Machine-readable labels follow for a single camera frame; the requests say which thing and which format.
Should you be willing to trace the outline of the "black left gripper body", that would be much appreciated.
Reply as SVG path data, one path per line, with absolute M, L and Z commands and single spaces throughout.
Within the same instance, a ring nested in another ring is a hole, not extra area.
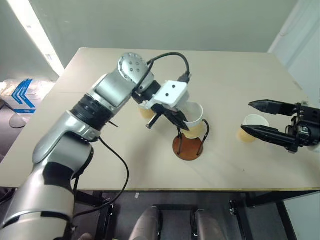
M 175 125 L 172 110 L 165 108 L 161 104 L 155 104 L 151 107 L 151 110 L 154 112 L 154 116 L 146 124 L 148 129 L 151 129 L 161 116 L 165 116 L 173 125 Z

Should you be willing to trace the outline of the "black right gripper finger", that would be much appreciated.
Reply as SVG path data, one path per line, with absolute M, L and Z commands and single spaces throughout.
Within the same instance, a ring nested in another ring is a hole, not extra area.
M 297 151 L 301 146 L 298 139 L 288 133 L 280 132 L 276 128 L 264 125 L 241 125 L 247 134 L 264 142 L 284 147 L 287 151 Z
M 275 100 L 255 100 L 248 104 L 250 107 L 267 114 L 292 116 L 299 110 L 299 104 L 285 103 Z

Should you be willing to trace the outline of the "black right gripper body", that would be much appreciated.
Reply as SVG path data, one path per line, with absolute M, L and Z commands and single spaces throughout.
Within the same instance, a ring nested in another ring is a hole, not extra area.
M 311 152 L 320 152 L 320 110 L 309 107 L 306 101 L 289 104 L 292 116 L 291 125 L 285 133 L 294 137 L 293 143 L 285 147 L 290 153 L 297 153 L 299 148 L 307 147 Z

